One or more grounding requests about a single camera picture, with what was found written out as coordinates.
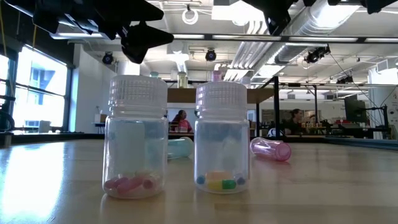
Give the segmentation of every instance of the ceiling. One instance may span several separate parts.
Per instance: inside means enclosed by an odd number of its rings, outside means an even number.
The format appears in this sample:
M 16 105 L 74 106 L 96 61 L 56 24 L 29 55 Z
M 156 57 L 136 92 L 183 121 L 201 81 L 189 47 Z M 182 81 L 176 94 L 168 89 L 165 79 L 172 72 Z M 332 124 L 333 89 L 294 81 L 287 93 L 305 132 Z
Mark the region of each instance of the ceiling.
M 165 11 L 164 19 L 161 21 L 148 22 L 149 26 L 162 29 L 164 31 L 178 33 L 214 33 L 214 34 L 245 34 L 249 26 L 236 26 L 231 21 L 211 20 L 212 0 L 201 1 L 201 6 L 192 6 L 193 9 L 205 10 L 205 13 L 199 13 L 197 23 L 188 25 L 182 21 L 182 10 L 185 6 L 175 6 L 164 4 L 162 8 Z M 291 17 L 299 13 L 300 7 L 295 6 L 289 10 Z M 359 8 L 343 25 L 334 30 L 331 35 L 373 35 L 373 36 L 398 36 L 398 2 L 391 4 L 378 14 L 369 15 L 364 12 L 365 8 Z M 60 26 L 59 32 L 77 32 L 71 27 Z M 235 58 L 239 49 L 240 42 L 230 41 L 183 41 L 188 46 L 190 60 L 186 61 L 188 77 L 191 80 L 206 80 L 208 73 L 215 67 L 216 62 L 206 62 L 205 54 L 209 48 L 217 53 L 217 60 L 225 60 L 228 63 Z M 85 50 L 96 57 L 102 59 L 104 52 L 112 51 L 117 60 L 127 60 L 121 52 L 119 40 L 93 40 L 88 39 L 83 42 Z M 398 56 L 397 45 L 369 45 L 369 44 L 331 44 L 331 54 L 344 70 L 349 70 L 353 74 L 354 81 L 366 83 L 368 78 L 368 69 L 375 66 L 386 57 Z M 285 67 L 280 71 L 281 82 L 336 82 L 340 77 L 341 68 L 330 56 L 326 56 L 319 63 L 307 64 L 303 62 L 304 55 L 295 59 L 291 66 Z M 167 46 L 163 45 L 150 49 L 144 59 L 142 67 L 149 71 L 156 71 L 163 74 L 162 77 L 168 78 L 172 70 L 177 70 L 175 62 L 169 60 L 167 56 Z M 253 78 L 252 82 L 264 82 L 264 78 Z

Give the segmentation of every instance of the woman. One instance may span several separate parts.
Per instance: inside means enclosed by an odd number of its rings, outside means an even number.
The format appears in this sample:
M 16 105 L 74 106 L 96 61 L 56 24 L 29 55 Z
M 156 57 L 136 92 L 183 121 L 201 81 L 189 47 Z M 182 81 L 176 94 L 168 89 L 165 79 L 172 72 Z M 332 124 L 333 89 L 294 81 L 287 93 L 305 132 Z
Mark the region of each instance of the woman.
M 184 110 L 180 110 L 177 115 L 175 115 L 170 130 L 175 132 L 192 132 L 192 127 L 189 121 L 187 121 L 187 113 Z
M 285 124 L 285 134 L 301 134 L 301 119 L 303 118 L 303 111 L 294 109 L 290 112 L 292 118 Z

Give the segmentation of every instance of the blue bead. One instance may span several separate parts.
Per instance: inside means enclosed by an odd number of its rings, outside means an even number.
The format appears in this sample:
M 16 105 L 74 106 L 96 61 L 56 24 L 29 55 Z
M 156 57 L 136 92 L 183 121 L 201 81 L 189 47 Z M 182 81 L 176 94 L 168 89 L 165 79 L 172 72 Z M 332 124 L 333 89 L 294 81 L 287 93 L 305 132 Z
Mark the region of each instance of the blue bead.
M 205 180 L 205 177 L 201 175 L 197 178 L 197 184 L 204 184 Z
M 236 183 L 238 185 L 244 185 L 246 183 L 245 179 L 243 177 L 240 177 L 237 179 Z

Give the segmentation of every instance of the security camera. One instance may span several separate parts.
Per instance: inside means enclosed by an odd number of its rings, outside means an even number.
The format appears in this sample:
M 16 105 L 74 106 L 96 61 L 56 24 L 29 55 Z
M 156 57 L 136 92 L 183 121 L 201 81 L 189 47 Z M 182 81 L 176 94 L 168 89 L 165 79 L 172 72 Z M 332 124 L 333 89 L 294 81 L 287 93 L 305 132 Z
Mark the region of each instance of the security camera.
M 206 61 L 208 61 L 208 62 L 212 62 L 212 61 L 216 60 L 217 54 L 214 51 L 214 49 L 208 49 L 205 58 L 206 58 Z
M 112 52 L 105 52 L 104 57 L 102 58 L 102 62 L 105 65 L 111 65 L 113 63 Z

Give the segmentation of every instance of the white column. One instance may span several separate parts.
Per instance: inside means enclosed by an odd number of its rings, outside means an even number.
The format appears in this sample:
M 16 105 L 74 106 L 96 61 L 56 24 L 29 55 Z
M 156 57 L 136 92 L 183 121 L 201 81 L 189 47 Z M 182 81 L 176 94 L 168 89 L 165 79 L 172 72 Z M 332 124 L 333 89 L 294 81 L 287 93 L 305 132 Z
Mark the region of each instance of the white column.
M 118 75 L 139 75 L 140 65 L 130 61 L 118 62 Z
M 369 70 L 369 83 L 370 84 L 398 84 L 398 73 L 396 69 L 384 70 L 377 73 L 375 68 Z M 390 125 L 395 126 L 398 130 L 398 90 L 394 87 L 377 87 L 371 88 L 369 90 L 369 97 L 373 101 L 372 104 L 369 102 L 370 107 L 380 107 L 387 105 L 387 118 Z M 376 125 L 384 125 L 384 115 L 382 111 L 371 111 L 373 119 L 371 125 L 375 127 Z M 374 133 L 375 139 L 382 139 L 381 133 Z

